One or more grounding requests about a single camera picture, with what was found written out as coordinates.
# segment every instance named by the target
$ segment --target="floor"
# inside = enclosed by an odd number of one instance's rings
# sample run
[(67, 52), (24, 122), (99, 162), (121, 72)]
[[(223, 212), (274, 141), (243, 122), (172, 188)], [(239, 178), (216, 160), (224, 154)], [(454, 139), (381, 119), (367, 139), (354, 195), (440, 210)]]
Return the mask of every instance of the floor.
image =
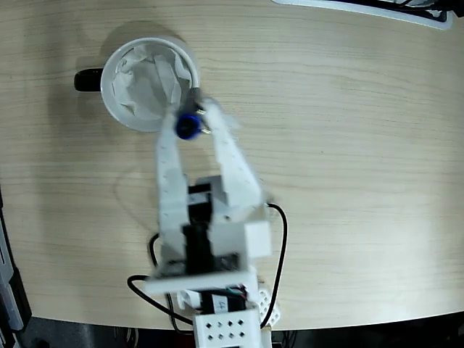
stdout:
[[(273, 333), (273, 341), (283, 348), (458, 348), (464, 347), (464, 313), (355, 328), (332, 328)], [(66, 323), (32, 318), (20, 336), (23, 348), (138, 348), (194, 347), (192, 336), (173, 331)]]

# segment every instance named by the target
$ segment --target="tissue paper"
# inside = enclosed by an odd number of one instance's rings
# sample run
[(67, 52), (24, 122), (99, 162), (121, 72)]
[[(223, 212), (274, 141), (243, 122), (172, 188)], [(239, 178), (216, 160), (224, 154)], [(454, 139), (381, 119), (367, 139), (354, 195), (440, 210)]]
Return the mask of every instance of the tissue paper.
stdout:
[(112, 82), (116, 101), (142, 120), (161, 120), (168, 107), (179, 107), (191, 87), (181, 56), (163, 45), (140, 45), (118, 63)]

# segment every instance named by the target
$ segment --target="white mug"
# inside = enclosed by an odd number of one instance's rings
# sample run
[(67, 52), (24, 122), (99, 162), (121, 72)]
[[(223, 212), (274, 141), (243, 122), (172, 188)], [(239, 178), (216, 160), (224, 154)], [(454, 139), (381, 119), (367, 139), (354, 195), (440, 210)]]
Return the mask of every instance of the white mug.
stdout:
[(198, 64), (193, 52), (186, 43), (178, 38), (169, 36), (153, 36), (148, 38), (137, 38), (121, 46), (107, 60), (103, 69), (87, 69), (78, 72), (74, 77), (74, 87), (77, 91), (100, 91), (101, 97), (108, 112), (118, 122), (126, 127), (141, 132), (154, 132), (159, 129), (157, 120), (142, 120), (134, 117), (133, 113), (116, 101), (112, 82), (115, 78), (118, 62), (134, 47), (144, 44), (160, 44), (167, 46), (177, 52), (185, 61), (191, 73), (191, 88), (199, 88), (200, 75)]

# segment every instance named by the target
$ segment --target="wooden table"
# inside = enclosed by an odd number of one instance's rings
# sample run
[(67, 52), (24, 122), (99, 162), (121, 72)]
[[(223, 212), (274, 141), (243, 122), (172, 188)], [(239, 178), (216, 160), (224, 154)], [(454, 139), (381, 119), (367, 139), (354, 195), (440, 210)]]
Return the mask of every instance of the wooden table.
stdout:
[[(151, 270), (155, 135), (73, 90), (77, 70), (157, 34), (196, 52), (202, 88), (242, 123), (240, 146), (288, 214), (277, 328), (464, 310), (464, 21), (444, 32), (270, 0), (6, 0), (0, 32), (0, 184), (35, 316), (170, 327), (125, 284)], [(217, 168), (209, 141), (183, 144), (192, 177)]]

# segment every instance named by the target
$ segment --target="white object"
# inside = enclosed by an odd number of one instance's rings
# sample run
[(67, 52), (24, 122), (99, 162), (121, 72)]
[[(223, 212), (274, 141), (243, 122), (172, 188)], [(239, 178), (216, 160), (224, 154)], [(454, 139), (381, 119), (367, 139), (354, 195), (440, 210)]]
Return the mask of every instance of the white object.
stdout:
[[(260, 181), (229, 133), (228, 117), (218, 103), (205, 99), (201, 103), (202, 121), (213, 137), (220, 175), (200, 178), (196, 184), (209, 184), (207, 195), (189, 194), (189, 181), (182, 171), (175, 134), (176, 116), (169, 110), (162, 121), (156, 144), (158, 185), (158, 223), (161, 237), (161, 261), (154, 276), (144, 283), (148, 295), (178, 292), (181, 309), (186, 305), (201, 309), (197, 291), (244, 286), (247, 309), (225, 312), (228, 303), (223, 296), (213, 296), (215, 314), (194, 315), (197, 347), (261, 347), (260, 310), (269, 307), (269, 291), (258, 290), (254, 259), (271, 253), (268, 207)], [(207, 200), (212, 206), (208, 226), (213, 257), (234, 255), (232, 268), (210, 273), (187, 274), (183, 226), (189, 225), (189, 205)], [(280, 312), (273, 312), (274, 323)]]
[[(264, 283), (260, 283), (258, 286), (258, 291), (260, 292), (260, 302), (258, 305), (260, 309), (260, 322), (262, 323), (269, 310), (271, 293)], [(275, 303), (266, 326), (274, 326), (281, 319), (281, 317), (281, 310), (277, 303)]]
[[(144, 72), (149, 79), (143, 78)], [(111, 116), (123, 125), (135, 131), (155, 132), (160, 129), (166, 108), (178, 105), (175, 100), (183, 93), (179, 91), (182, 85), (176, 84), (179, 79), (190, 80), (189, 88), (200, 84), (197, 63), (187, 45), (168, 36), (139, 38), (121, 46), (107, 60), (101, 74), (101, 97)], [(157, 101), (150, 99), (156, 91), (165, 96)]]
[(261, 330), (261, 347), (273, 348), (273, 337), (270, 327), (266, 327)]
[(261, 333), (258, 309), (240, 312), (195, 315), (194, 334), (197, 348), (260, 348)]
[(390, 11), (388, 9), (379, 9), (378, 7), (364, 6), (358, 4), (350, 4), (348, 2), (334, 1), (334, 0), (273, 0), (278, 4), (288, 5), (300, 5), (309, 7), (319, 7), (323, 9), (340, 9), (348, 12), (358, 12), (366, 15), (374, 15), (379, 17), (393, 18), (395, 20), (403, 20), (405, 22), (411, 22), (421, 25), (426, 25), (433, 28), (447, 30), (451, 28), (453, 14), (451, 12), (446, 13), (447, 19), (444, 22), (438, 22), (436, 20), (430, 20), (428, 18), (415, 16), (411, 13)]
[(196, 291), (191, 290), (179, 291), (177, 293), (177, 304), (181, 310), (185, 310), (186, 305), (194, 309), (200, 308), (200, 294)]

